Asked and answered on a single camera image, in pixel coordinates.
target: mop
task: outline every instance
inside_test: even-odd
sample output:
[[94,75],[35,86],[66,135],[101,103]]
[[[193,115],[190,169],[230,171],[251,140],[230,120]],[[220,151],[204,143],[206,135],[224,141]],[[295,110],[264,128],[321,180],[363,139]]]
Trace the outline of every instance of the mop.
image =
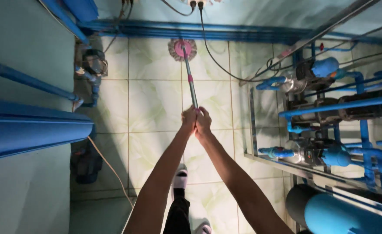
[[169,54],[178,62],[185,62],[187,68],[188,83],[191,90],[192,104],[194,108],[198,109],[197,97],[194,90],[194,80],[191,75],[189,61],[197,55],[197,45],[194,40],[187,39],[171,39],[168,43]]

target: power outlet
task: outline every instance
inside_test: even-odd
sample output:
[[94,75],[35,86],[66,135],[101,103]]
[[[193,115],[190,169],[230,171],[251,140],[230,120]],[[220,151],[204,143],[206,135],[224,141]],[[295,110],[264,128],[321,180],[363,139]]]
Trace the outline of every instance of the power outlet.
[[[188,0],[188,6],[190,6],[191,5],[191,2],[192,2],[193,0]],[[199,2],[203,2],[204,3],[204,7],[206,7],[206,4],[207,4],[207,0],[194,0],[194,1],[196,1],[197,2],[197,6],[196,6],[196,9],[198,9],[198,3]]]

